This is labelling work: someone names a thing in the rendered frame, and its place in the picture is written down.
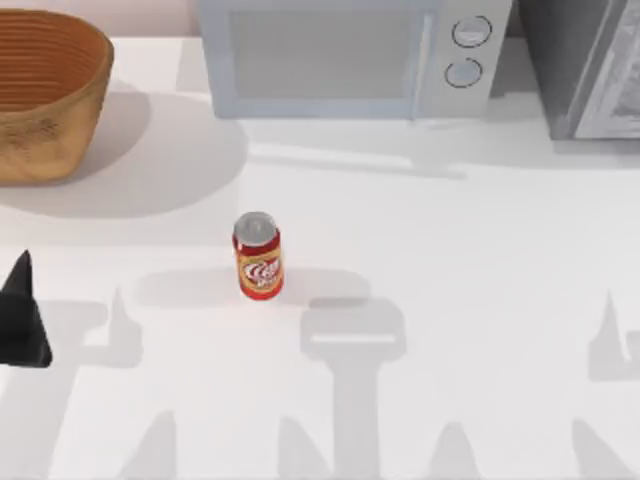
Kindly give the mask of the red and white can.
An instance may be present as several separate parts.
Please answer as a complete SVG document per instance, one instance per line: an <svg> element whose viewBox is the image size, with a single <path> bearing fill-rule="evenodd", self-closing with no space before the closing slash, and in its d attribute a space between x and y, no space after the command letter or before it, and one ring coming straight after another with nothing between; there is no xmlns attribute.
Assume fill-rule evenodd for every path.
<svg viewBox="0 0 640 480"><path fill-rule="evenodd" d="M232 233L241 291L253 300L269 300L283 286L281 234L267 213L251 211L235 222Z"/></svg>

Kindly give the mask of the microwave oven door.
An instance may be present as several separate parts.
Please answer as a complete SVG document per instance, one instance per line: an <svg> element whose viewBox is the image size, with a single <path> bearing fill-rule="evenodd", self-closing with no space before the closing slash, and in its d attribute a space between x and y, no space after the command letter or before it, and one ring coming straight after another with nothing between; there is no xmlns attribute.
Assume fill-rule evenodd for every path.
<svg viewBox="0 0 640 480"><path fill-rule="evenodd" d="M411 118L440 0L197 0L216 115Z"/></svg>

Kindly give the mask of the round microwave knob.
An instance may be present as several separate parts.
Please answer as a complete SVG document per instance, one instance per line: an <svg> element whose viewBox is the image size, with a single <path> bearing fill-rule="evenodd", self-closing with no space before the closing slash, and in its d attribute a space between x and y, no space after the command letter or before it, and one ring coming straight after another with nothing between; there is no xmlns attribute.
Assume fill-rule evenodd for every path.
<svg viewBox="0 0 640 480"><path fill-rule="evenodd" d="M483 76L483 67L475 59L465 58L450 63L444 72L444 79L452 88L466 89L478 83Z"/></svg>
<svg viewBox="0 0 640 480"><path fill-rule="evenodd" d="M452 29L452 39L461 48L477 48L492 34L492 24L485 16L459 20Z"/></svg>

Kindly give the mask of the pale microwave oven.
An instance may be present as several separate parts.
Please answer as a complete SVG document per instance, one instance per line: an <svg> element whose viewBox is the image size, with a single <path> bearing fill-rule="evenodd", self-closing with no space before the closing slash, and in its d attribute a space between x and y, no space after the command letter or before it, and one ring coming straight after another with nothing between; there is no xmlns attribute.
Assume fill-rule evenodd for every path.
<svg viewBox="0 0 640 480"><path fill-rule="evenodd" d="M480 115L512 0L197 0L226 119Z"/></svg>

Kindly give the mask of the wooden basket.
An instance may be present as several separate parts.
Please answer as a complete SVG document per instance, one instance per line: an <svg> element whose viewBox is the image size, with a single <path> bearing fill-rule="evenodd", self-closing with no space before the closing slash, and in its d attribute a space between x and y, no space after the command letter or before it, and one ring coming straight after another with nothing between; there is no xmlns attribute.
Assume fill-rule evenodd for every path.
<svg viewBox="0 0 640 480"><path fill-rule="evenodd" d="M64 179L93 139L114 63L93 24L0 8L0 186Z"/></svg>

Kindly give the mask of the grey cabinet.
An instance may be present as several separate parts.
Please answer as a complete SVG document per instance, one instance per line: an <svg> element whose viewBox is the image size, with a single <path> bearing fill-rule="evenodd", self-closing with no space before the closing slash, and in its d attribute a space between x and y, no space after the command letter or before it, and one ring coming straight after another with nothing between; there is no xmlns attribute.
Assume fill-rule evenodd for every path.
<svg viewBox="0 0 640 480"><path fill-rule="evenodd" d="M640 140L640 0L519 0L554 140Z"/></svg>

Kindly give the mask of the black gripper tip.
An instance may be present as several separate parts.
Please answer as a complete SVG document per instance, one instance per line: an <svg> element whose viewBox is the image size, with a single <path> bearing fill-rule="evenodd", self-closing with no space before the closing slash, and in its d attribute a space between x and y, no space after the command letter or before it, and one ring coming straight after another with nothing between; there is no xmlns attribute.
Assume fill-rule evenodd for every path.
<svg viewBox="0 0 640 480"><path fill-rule="evenodd" d="M25 250L0 288L0 365L48 368L52 360L33 292L32 257Z"/></svg>

